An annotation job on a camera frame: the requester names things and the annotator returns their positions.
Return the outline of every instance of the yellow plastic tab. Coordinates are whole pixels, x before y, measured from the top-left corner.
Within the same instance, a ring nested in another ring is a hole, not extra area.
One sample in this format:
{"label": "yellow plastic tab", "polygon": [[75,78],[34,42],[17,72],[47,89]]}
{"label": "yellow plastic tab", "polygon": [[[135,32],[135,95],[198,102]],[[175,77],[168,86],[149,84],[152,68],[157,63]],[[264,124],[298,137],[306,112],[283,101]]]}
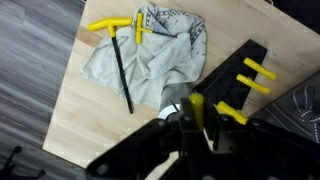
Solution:
{"label": "yellow plastic tab", "polygon": [[245,125],[248,121],[244,115],[242,115],[241,111],[237,111],[229,106],[227,103],[220,101],[217,104],[217,109],[227,115],[232,116],[239,124]]}
{"label": "yellow plastic tab", "polygon": [[192,93],[189,96],[189,100],[192,105],[192,109],[198,124],[199,129],[203,130],[203,103],[204,97],[202,94]]}
{"label": "yellow plastic tab", "polygon": [[115,26],[129,26],[132,24],[131,17],[109,17],[88,25],[89,31],[97,31],[103,28],[108,28],[111,37],[115,37]]}
{"label": "yellow plastic tab", "polygon": [[273,73],[273,72],[267,70],[266,68],[260,66],[260,64],[256,63],[255,61],[253,61],[250,58],[246,58],[244,60],[244,64],[246,64],[250,68],[254,69],[258,73],[266,76],[267,78],[269,78],[271,80],[275,80],[277,78],[277,75],[275,73]]}
{"label": "yellow plastic tab", "polygon": [[242,74],[238,74],[237,80],[242,82],[243,84],[245,84],[247,86],[250,86],[251,88],[253,88],[253,89],[255,89],[255,90],[257,90],[257,91],[259,91],[261,93],[264,93],[264,94],[269,94],[270,93],[270,89],[269,88],[254,82],[252,79],[247,78]]}
{"label": "yellow plastic tab", "polygon": [[146,32],[146,33],[152,33],[153,32],[150,29],[142,28],[142,21],[143,21],[143,14],[142,13],[138,13],[137,24],[136,24],[136,43],[137,44],[141,44],[142,43],[142,32]]}

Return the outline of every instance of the gray carpet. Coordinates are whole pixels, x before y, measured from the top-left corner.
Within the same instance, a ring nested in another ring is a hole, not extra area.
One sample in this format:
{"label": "gray carpet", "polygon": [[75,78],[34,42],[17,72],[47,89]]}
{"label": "gray carpet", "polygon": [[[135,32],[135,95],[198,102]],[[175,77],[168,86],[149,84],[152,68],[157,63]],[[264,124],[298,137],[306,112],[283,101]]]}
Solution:
{"label": "gray carpet", "polygon": [[83,179],[83,169],[41,150],[84,4],[0,0],[0,169],[17,145],[14,172]]}

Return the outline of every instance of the black metal shaft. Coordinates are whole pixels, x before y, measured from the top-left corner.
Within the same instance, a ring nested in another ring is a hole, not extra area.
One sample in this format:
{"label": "black metal shaft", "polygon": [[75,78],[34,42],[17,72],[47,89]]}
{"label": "black metal shaft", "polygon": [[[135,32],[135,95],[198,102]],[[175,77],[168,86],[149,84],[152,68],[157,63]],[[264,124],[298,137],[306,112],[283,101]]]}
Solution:
{"label": "black metal shaft", "polygon": [[116,58],[117,58],[117,62],[118,62],[119,72],[120,72],[120,78],[122,81],[124,93],[126,95],[128,108],[129,108],[130,114],[132,114],[133,108],[132,108],[132,103],[131,103],[131,99],[130,99],[130,94],[129,94],[129,89],[128,89],[126,77],[125,77],[123,66],[122,66],[122,60],[121,60],[121,56],[120,56],[119,46],[118,46],[116,37],[112,37],[111,39],[112,39],[112,44],[114,47],[114,52],[116,53]]}

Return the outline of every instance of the dark fabric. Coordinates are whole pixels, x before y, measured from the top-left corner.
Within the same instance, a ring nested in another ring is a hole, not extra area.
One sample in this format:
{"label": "dark fabric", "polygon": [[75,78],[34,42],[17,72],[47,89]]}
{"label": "dark fabric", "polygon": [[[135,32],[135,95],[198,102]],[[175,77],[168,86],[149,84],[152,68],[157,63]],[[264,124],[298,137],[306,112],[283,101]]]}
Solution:
{"label": "dark fabric", "polygon": [[254,113],[250,118],[264,120],[319,143],[319,81],[320,71]]}

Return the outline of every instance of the wooden table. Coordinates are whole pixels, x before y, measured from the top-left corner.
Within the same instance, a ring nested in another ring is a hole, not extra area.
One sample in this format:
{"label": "wooden table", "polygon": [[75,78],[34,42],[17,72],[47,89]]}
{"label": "wooden table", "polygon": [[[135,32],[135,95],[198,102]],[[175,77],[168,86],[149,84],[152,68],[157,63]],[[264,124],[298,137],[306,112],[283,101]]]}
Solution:
{"label": "wooden table", "polygon": [[[124,98],[111,88],[80,77],[95,45],[107,30],[86,30],[88,23],[110,16],[132,16],[142,0],[89,0],[61,86],[43,149],[86,167],[94,158],[156,117],[158,111],[135,105],[130,115]],[[263,65],[278,75],[256,81],[269,95],[251,91],[243,108],[250,115],[320,67],[320,36],[264,0],[151,0],[158,6],[202,16],[207,28],[207,57],[199,83],[248,39],[269,49]]]}

